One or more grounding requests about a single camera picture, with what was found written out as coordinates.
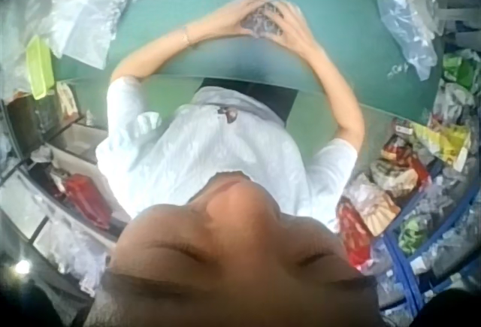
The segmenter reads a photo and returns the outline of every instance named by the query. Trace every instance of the forearm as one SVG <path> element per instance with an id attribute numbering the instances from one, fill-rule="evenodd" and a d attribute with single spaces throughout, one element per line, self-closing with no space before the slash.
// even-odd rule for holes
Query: forearm
<path id="1" fill-rule="evenodd" d="M 338 136 L 345 137 L 354 148 L 360 150 L 365 124 L 354 92 L 322 48 L 314 47 L 305 59 L 324 88 L 332 115 L 339 127 Z"/>
<path id="2" fill-rule="evenodd" d="M 210 36 L 201 22 L 190 23 L 185 29 L 170 32 L 128 55 L 115 68 L 110 81 L 127 75 L 138 79 L 149 77 L 170 58 Z"/>

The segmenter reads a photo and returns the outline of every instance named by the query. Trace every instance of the hand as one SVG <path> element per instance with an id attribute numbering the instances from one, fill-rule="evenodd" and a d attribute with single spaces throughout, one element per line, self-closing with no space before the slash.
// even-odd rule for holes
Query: hand
<path id="1" fill-rule="evenodd" d="M 303 59 L 309 59 L 313 52 L 322 50 L 298 6 L 285 0 L 273 2 L 273 4 L 282 15 L 269 10 L 264 11 L 264 14 L 279 26 L 282 33 L 281 35 L 266 33 L 263 34 L 263 38 L 272 40 Z"/>
<path id="2" fill-rule="evenodd" d="M 253 35 L 241 26 L 241 21 L 270 0 L 234 0 L 213 13 L 187 25 L 193 42 L 224 36 Z"/>

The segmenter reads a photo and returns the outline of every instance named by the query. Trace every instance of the white shirt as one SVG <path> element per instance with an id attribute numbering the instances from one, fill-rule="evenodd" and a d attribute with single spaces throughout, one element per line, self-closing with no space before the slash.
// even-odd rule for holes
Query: white shirt
<path id="1" fill-rule="evenodd" d="M 185 205 L 214 175 L 241 171 L 282 212 L 337 230 L 337 203 L 357 159 L 347 141 L 334 139 L 305 165 L 283 121 L 255 99 L 209 86 L 162 120 L 146 110 L 133 77 L 110 85 L 107 118 L 98 167 L 132 218 L 155 204 Z"/>

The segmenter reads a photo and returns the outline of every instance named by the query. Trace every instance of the green floor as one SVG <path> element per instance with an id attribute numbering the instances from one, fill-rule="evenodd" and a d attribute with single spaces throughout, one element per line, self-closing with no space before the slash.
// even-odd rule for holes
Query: green floor
<path id="1" fill-rule="evenodd" d="M 145 85 L 149 109 L 157 111 L 162 117 L 171 115 L 177 107 L 188 103 L 201 84 L 201 79 L 185 77 L 165 77 L 156 75 Z M 77 96 L 78 107 L 82 113 L 89 111 L 96 126 L 107 125 L 106 94 L 107 81 L 93 82 L 83 80 L 72 85 Z M 388 114 L 363 108 L 367 136 L 356 166 L 365 168 L 378 157 L 380 149 L 390 135 L 392 117 Z M 307 130 L 304 126 L 313 126 Z M 326 100 L 321 95 L 299 92 L 291 114 L 287 120 L 287 130 L 296 140 L 304 160 L 308 160 L 316 148 L 327 143 L 335 132 Z"/>

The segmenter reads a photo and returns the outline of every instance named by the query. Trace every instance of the person's left arm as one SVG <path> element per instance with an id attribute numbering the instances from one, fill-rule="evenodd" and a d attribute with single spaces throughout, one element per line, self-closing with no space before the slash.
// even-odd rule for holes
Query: person's left arm
<path id="1" fill-rule="evenodd" d="M 130 76 L 142 80 L 170 58 L 201 41 L 236 35 L 252 35 L 241 21 L 268 0 L 234 0 L 213 13 L 172 31 L 127 56 L 112 73 L 110 82 Z"/>

